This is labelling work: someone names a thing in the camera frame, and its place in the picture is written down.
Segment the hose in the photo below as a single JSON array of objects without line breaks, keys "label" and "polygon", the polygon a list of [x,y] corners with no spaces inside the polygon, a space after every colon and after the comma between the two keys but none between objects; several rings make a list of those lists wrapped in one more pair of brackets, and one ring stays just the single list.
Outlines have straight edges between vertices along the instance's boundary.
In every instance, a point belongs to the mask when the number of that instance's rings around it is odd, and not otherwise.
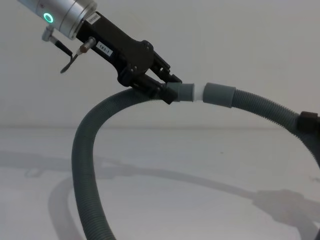
[{"label": "hose", "polygon": [[[192,84],[174,85],[177,102],[194,100]],[[113,115],[149,99],[133,89],[117,93],[94,107],[79,125],[72,147],[72,176],[75,200],[87,240],[116,240],[104,213],[96,183],[93,149],[98,130]],[[235,107],[266,118],[297,136],[320,163],[320,139],[316,134],[296,130],[298,114],[266,98],[233,87],[208,83],[203,102]]]}]

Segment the gray hose cuff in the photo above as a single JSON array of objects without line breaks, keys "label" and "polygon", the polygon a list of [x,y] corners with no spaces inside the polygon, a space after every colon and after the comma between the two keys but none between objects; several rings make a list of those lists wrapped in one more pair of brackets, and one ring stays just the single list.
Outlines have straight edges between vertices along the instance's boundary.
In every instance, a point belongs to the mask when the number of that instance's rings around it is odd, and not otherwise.
[{"label": "gray hose cuff", "polygon": [[232,86],[207,83],[203,92],[203,102],[232,108],[236,88]]},{"label": "gray hose cuff", "polygon": [[178,93],[175,102],[193,102],[194,101],[194,84],[185,84],[179,82],[168,82],[166,86]]}]

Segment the white table surface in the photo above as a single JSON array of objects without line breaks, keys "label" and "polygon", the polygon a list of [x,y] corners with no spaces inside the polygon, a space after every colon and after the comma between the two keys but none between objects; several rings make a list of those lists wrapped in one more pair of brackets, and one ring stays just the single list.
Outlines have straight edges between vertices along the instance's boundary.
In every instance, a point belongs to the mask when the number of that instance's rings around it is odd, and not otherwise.
[{"label": "white table surface", "polygon": [[[0,239],[84,240],[74,129],[0,130]],[[314,240],[320,171],[283,130],[107,129],[94,149],[118,240]]]}]

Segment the green led ring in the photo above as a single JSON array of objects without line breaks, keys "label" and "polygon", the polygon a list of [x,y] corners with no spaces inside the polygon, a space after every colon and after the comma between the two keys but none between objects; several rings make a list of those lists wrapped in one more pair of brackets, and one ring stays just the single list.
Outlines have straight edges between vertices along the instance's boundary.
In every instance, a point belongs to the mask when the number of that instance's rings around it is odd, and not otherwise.
[{"label": "green led ring", "polygon": [[50,24],[52,24],[54,22],[54,17],[47,12],[45,14],[43,14],[43,17]]}]

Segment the label sticker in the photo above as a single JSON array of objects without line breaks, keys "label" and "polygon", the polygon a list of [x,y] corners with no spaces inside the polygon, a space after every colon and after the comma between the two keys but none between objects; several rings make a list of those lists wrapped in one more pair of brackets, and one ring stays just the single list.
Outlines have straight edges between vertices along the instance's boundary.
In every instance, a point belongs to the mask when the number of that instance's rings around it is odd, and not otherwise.
[{"label": "label sticker", "polygon": [[110,48],[108,48],[106,45],[104,45],[102,42],[98,42],[98,44],[96,45],[96,47],[98,49],[100,49],[102,52],[104,52],[106,55],[108,55],[109,57],[111,57],[111,55],[113,54],[114,51],[112,51]]},{"label": "label sticker", "polygon": [[98,21],[101,17],[96,12],[86,19],[91,25]]}]

